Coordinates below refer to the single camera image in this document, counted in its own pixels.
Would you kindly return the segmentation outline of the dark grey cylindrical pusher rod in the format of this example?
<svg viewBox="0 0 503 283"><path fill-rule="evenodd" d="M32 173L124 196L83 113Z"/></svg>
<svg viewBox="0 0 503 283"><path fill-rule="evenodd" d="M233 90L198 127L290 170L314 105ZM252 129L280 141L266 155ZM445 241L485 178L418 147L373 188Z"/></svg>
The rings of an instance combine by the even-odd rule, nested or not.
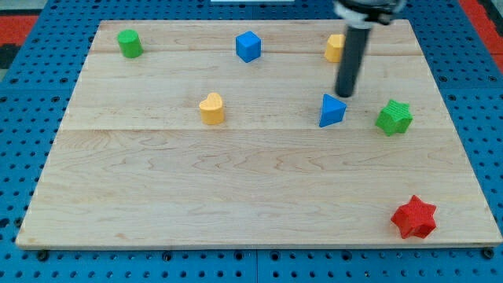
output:
<svg viewBox="0 0 503 283"><path fill-rule="evenodd" d="M370 29L348 26L346 40L337 72L335 92L339 97L351 97L369 39Z"/></svg>

